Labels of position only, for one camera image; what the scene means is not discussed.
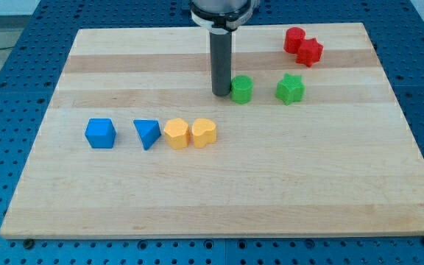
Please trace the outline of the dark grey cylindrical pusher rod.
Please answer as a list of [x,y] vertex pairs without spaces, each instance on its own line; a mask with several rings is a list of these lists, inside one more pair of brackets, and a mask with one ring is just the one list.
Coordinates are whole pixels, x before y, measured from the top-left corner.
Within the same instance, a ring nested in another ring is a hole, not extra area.
[[227,96],[231,85],[232,34],[225,29],[210,32],[211,84],[215,96]]

